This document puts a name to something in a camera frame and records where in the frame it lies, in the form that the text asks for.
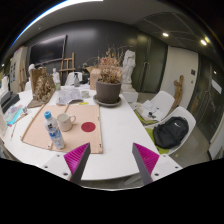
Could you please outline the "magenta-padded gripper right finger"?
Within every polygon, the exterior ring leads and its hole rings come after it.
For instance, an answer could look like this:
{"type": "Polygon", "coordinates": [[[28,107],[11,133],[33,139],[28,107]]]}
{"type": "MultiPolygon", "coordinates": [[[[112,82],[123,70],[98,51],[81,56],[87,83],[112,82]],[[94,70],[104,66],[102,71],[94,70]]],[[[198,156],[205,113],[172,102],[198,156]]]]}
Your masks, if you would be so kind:
{"type": "Polygon", "coordinates": [[[137,143],[133,144],[132,153],[144,185],[182,169],[169,155],[159,155],[137,143]]]}

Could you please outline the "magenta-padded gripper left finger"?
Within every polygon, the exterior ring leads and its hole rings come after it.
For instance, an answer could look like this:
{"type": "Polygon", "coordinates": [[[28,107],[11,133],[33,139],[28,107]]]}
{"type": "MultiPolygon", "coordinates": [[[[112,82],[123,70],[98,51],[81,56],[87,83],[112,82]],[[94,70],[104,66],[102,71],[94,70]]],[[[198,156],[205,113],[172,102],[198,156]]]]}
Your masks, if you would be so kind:
{"type": "Polygon", "coordinates": [[[79,185],[90,152],[90,144],[86,143],[65,155],[56,154],[42,166],[42,169],[79,185]]]}

